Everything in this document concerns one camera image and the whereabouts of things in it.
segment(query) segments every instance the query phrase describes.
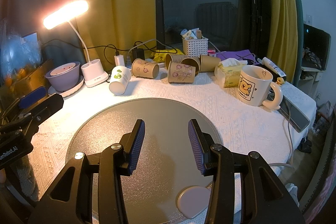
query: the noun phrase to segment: paper cup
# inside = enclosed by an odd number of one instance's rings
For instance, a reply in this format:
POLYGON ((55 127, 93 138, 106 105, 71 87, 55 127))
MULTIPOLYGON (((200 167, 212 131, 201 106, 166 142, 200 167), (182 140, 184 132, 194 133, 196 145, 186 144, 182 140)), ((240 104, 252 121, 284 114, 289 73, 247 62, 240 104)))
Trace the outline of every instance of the paper cup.
POLYGON ((183 54, 167 54, 166 55, 166 69, 168 69, 170 61, 172 61, 173 63, 181 63, 181 61, 187 57, 189 56, 183 55, 183 54))
POLYGON ((200 72, 201 63, 198 57, 187 57, 181 61, 181 64, 195 67, 196 68, 195 75, 197 75, 200 72))
POLYGON ((168 67, 169 83, 193 83, 195 79, 195 67, 170 62, 168 67))
POLYGON ((132 73, 134 76, 145 78, 156 78, 159 74, 159 65, 137 58, 132 64, 132 73))
POLYGON ((201 55, 199 60, 201 62, 200 72, 215 71, 216 65, 218 65, 221 61, 221 59, 218 57, 208 55, 201 55))
POLYGON ((116 66, 111 73, 109 89, 115 95, 122 95, 132 77, 130 69, 116 66))

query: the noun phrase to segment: tissue pack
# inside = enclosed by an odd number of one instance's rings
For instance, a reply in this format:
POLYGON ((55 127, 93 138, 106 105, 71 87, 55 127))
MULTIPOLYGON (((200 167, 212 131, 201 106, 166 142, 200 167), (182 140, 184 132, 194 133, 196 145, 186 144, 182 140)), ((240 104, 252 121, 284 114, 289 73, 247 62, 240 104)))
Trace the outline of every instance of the tissue pack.
POLYGON ((215 77, 220 87, 238 86, 240 71, 245 65, 247 65, 247 61, 238 61, 235 58, 228 58, 220 62, 215 67, 215 77))

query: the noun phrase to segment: plastic basket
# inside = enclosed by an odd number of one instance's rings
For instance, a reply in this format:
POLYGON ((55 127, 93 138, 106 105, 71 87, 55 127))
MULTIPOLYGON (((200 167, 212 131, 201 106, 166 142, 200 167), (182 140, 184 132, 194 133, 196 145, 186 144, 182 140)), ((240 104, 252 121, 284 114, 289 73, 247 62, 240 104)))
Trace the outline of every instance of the plastic basket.
POLYGON ((208 54, 208 39, 203 37, 202 39, 183 40, 184 54, 189 57, 199 57, 201 54, 208 54))

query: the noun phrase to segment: white saucer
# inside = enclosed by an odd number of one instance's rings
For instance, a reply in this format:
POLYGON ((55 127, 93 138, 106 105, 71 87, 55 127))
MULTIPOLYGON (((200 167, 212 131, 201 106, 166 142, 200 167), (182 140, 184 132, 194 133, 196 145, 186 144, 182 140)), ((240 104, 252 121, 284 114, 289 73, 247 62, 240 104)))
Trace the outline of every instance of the white saucer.
POLYGON ((73 93, 75 93, 77 90, 79 90, 81 88, 81 86, 83 85, 84 83, 84 77, 82 75, 79 76, 79 79, 78 79, 78 82, 77 84, 72 88, 72 89, 69 89, 67 91, 63 91, 63 92, 60 92, 60 91, 57 91, 53 88, 53 86, 51 86, 49 89, 48 89, 48 94, 49 95, 53 95, 55 93, 57 94, 61 94, 62 97, 66 97, 66 96, 69 96, 73 93))

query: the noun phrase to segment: cardboard box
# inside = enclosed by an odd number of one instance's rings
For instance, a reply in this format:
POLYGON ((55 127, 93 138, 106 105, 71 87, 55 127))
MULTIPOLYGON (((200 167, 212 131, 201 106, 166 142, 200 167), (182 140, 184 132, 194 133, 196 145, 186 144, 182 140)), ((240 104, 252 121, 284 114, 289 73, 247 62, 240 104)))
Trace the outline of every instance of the cardboard box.
POLYGON ((54 68, 53 60, 43 62, 38 68, 15 82, 11 87, 3 85, 0 87, 0 112, 6 109, 16 98, 21 98, 40 86, 50 88, 49 81, 45 78, 47 72, 54 68))

